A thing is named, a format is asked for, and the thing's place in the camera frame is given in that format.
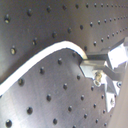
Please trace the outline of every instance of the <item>hole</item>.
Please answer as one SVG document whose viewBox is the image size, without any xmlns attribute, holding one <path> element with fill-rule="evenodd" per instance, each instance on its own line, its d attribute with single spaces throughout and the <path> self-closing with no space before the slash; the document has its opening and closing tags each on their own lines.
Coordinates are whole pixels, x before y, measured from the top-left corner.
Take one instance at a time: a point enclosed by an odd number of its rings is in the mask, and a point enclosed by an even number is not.
<svg viewBox="0 0 128 128">
<path fill-rule="evenodd" d="M 101 98 L 104 99 L 104 95 L 102 95 Z"/>
<path fill-rule="evenodd" d="M 96 124 L 98 123 L 98 119 L 96 119 Z"/>
<path fill-rule="evenodd" d="M 72 111 L 72 106 L 68 107 L 68 111 L 71 112 Z"/>
<path fill-rule="evenodd" d="M 91 26 L 91 27 L 93 26 L 93 23 L 92 23 L 92 22 L 90 23 L 90 26 Z"/>
<path fill-rule="evenodd" d="M 85 118 L 85 119 L 87 118 L 87 114 L 84 114 L 84 118 Z"/>
<path fill-rule="evenodd" d="M 11 48 L 11 54 L 15 55 L 16 54 L 16 49 L 15 48 Z"/>
<path fill-rule="evenodd" d="M 94 90 L 94 86 L 91 87 L 91 90 L 92 90 L 92 91 Z"/>
<path fill-rule="evenodd" d="M 63 5 L 62 8 L 64 11 L 67 9 L 67 7 L 65 5 Z"/>
<path fill-rule="evenodd" d="M 109 39 L 109 35 L 107 36 L 107 39 Z"/>
<path fill-rule="evenodd" d="M 33 45 L 37 45 L 37 38 L 34 38 L 34 39 L 33 39 L 32 44 L 33 44 Z"/>
<path fill-rule="evenodd" d="M 81 30 L 83 30 L 83 29 L 84 29 L 83 25 L 80 25 L 80 29 L 81 29 Z"/>
<path fill-rule="evenodd" d="M 87 50 L 88 50 L 88 49 L 87 49 L 87 46 L 85 46 L 85 47 L 84 47 L 84 51 L 87 51 Z"/>
<path fill-rule="evenodd" d="M 105 111 L 105 110 L 103 110 L 103 114 L 105 114 L 105 112 L 106 112 L 106 111 Z"/>
<path fill-rule="evenodd" d="M 72 29 L 71 28 L 68 28 L 68 33 L 70 34 L 72 32 Z"/>
<path fill-rule="evenodd" d="M 104 6 L 104 4 L 103 3 L 101 3 L 101 7 L 103 8 L 103 6 Z"/>
<path fill-rule="evenodd" d="M 88 7 L 89 7 L 89 4 L 87 3 L 87 4 L 86 4 L 86 8 L 88 8 Z"/>
<path fill-rule="evenodd" d="M 28 9 L 28 11 L 27 11 L 27 15 L 29 16 L 29 17 L 31 17 L 32 16 L 32 10 L 31 9 Z"/>
<path fill-rule="evenodd" d="M 59 64 L 59 65 L 62 64 L 62 58 L 60 58 L 60 59 L 58 60 L 58 64 Z"/>
<path fill-rule="evenodd" d="M 104 20 L 104 23 L 106 23 L 106 22 L 107 22 L 107 20 L 105 19 L 105 20 Z"/>
<path fill-rule="evenodd" d="M 33 109 L 32 109 L 31 107 L 28 107 L 28 108 L 27 108 L 27 113 L 28 113 L 29 115 L 31 115 L 32 112 L 33 112 Z"/>
<path fill-rule="evenodd" d="M 73 57 L 76 57 L 76 52 L 73 52 L 72 55 L 73 55 Z"/>
<path fill-rule="evenodd" d="M 7 128 L 12 127 L 12 121 L 11 121 L 11 120 L 7 120 L 7 121 L 6 121 L 6 127 L 7 127 Z"/>
<path fill-rule="evenodd" d="M 46 99 L 47 99 L 47 101 L 49 101 L 49 102 L 50 102 L 50 101 L 51 101 L 51 99 L 52 99 L 51 94 L 48 94 Z"/>
<path fill-rule="evenodd" d="M 112 18 L 110 18 L 110 22 L 112 21 Z"/>
<path fill-rule="evenodd" d="M 98 20 L 98 24 L 100 25 L 100 20 Z"/>
<path fill-rule="evenodd" d="M 107 126 L 107 123 L 104 123 L 104 126 L 106 127 Z"/>
<path fill-rule="evenodd" d="M 40 74 L 44 74 L 45 73 L 45 70 L 44 70 L 44 67 L 40 68 Z"/>
<path fill-rule="evenodd" d="M 76 6 L 77 9 L 79 8 L 79 5 L 78 4 L 76 4 L 75 6 Z"/>
<path fill-rule="evenodd" d="M 68 88 L 67 83 L 65 83 L 65 84 L 63 85 L 63 88 L 64 88 L 64 90 L 67 90 L 67 88 Z"/>
<path fill-rule="evenodd" d="M 57 119 L 53 119 L 53 124 L 56 125 L 57 124 Z"/>
<path fill-rule="evenodd" d="M 114 33 L 112 33 L 112 36 L 114 36 Z"/>
<path fill-rule="evenodd" d="M 5 18 L 4 18 L 4 22 L 5 22 L 6 24 L 8 24 L 8 23 L 10 23 L 10 21 L 11 21 L 11 17 L 9 16 L 9 14 L 7 14 L 7 15 L 5 16 Z"/>
<path fill-rule="evenodd" d="M 96 3 L 95 3 L 95 4 L 94 4 L 94 7 L 96 8 L 96 6 L 97 6 L 97 5 L 96 5 Z"/>
<path fill-rule="evenodd" d="M 104 38 L 101 38 L 101 42 L 104 42 Z"/>
<path fill-rule="evenodd" d="M 77 79 L 80 80 L 80 75 L 77 75 Z"/>
<path fill-rule="evenodd" d="M 19 79 L 19 80 L 18 80 L 18 84 L 19 84 L 20 86 L 23 86 L 23 85 L 24 85 L 24 80 L 23 80 L 23 79 Z"/>
<path fill-rule="evenodd" d="M 93 107 L 96 108 L 96 104 L 94 104 Z"/>
<path fill-rule="evenodd" d="M 52 37 L 53 37 L 53 38 L 56 38 L 56 37 L 57 37 L 57 33 L 56 33 L 56 32 L 53 32 L 53 33 L 52 33 Z"/>
<path fill-rule="evenodd" d="M 50 6 L 47 7 L 47 12 L 50 13 L 52 8 Z"/>
<path fill-rule="evenodd" d="M 74 125 L 72 128 L 76 128 L 76 125 Z"/>
<path fill-rule="evenodd" d="M 81 100 L 82 100 L 82 101 L 84 100 L 84 95 L 81 96 Z"/>
<path fill-rule="evenodd" d="M 96 41 L 93 42 L 93 45 L 96 46 Z"/>
</svg>

